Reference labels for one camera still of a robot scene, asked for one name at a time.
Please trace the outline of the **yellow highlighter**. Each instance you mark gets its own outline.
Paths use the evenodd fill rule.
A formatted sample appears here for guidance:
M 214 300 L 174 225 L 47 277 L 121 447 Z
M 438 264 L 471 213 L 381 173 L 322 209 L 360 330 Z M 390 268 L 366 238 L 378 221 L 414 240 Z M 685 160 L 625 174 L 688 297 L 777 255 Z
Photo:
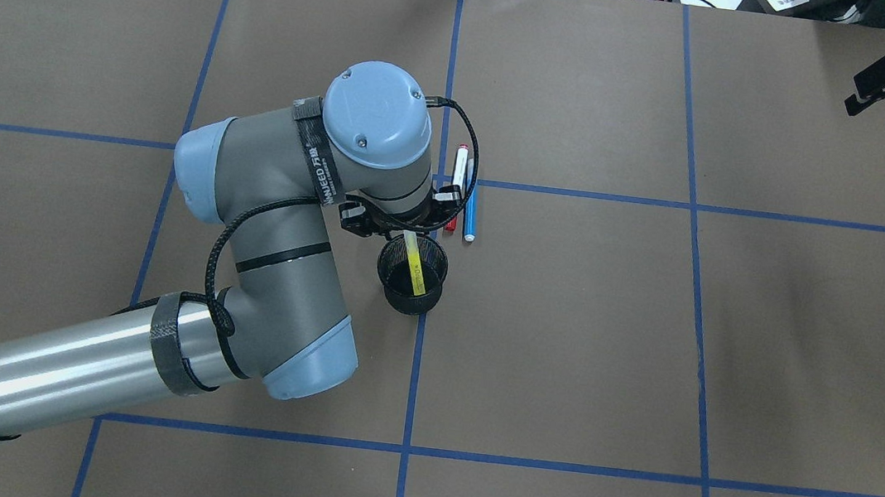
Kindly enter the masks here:
M 403 232 L 402 243 L 405 245 L 406 286 L 411 289 L 411 296 L 425 296 L 427 292 L 426 276 L 420 256 L 420 235 L 415 231 Z

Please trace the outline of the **black mesh pen cup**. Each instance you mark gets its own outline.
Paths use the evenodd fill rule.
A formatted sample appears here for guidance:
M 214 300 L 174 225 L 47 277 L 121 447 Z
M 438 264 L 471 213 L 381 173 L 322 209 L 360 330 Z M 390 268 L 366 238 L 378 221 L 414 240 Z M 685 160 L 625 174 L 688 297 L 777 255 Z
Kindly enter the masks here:
M 443 246 L 431 236 L 387 239 L 378 254 L 377 275 L 390 307 L 406 316 L 431 312 L 441 299 L 448 263 Z

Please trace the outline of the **blue highlighter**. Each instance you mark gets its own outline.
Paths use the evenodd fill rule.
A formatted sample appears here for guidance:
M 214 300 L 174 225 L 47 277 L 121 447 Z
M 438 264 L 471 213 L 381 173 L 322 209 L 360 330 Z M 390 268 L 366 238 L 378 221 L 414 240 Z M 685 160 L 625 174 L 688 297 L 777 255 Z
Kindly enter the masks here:
M 466 177 L 465 177 L 465 190 L 470 191 L 469 198 L 466 201 L 466 205 L 464 205 L 464 213 L 462 220 L 462 228 L 463 231 L 463 240 L 465 243 L 473 243 L 475 241 L 476 229 L 477 229 L 477 199 L 478 195 L 476 195 L 476 189 L 474 187 L 474 170 L 475 170 L 475 161 L 473 159 L 469 159 L 466 167 Z

